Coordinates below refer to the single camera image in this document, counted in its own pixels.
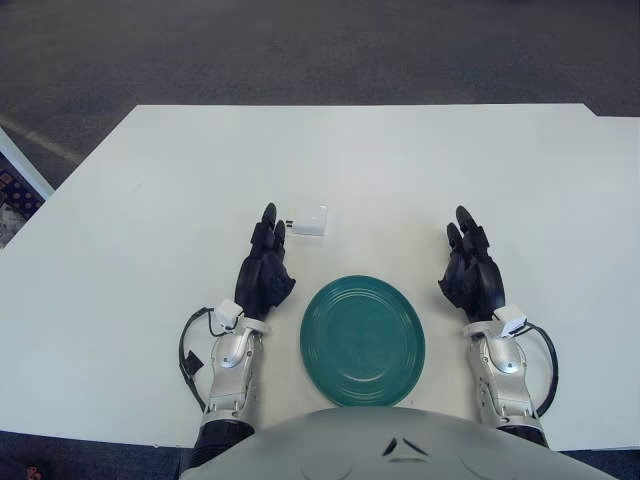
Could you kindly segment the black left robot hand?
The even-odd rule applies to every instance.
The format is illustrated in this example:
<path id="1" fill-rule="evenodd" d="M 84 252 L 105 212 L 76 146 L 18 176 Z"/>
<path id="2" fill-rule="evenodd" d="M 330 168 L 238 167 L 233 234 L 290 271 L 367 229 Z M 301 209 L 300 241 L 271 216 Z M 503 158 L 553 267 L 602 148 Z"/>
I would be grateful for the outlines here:
<path id="1" fill-rule="evenodd" d="M 240 267 L 234 301 L 247 317 L 264 321 L 293 291 L 296 280 L 285 265 L 286 226 L 269 203 L 251 236 L 251 249 Z"/>

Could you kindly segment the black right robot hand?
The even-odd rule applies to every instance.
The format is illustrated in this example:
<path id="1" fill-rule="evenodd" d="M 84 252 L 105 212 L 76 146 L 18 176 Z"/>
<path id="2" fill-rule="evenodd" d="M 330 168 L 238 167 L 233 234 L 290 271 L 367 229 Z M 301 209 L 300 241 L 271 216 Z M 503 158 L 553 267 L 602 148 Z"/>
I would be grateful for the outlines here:
<path id="1" fill-rule="evenodd" d="M 483 227 L 462 205 L 456 208 L 456 220 L 446 228 L 450 255 L 438 285 L 470 323 L 490 321 L 494 311 L 506 305 L 499 267 L 489 255 Z"/>

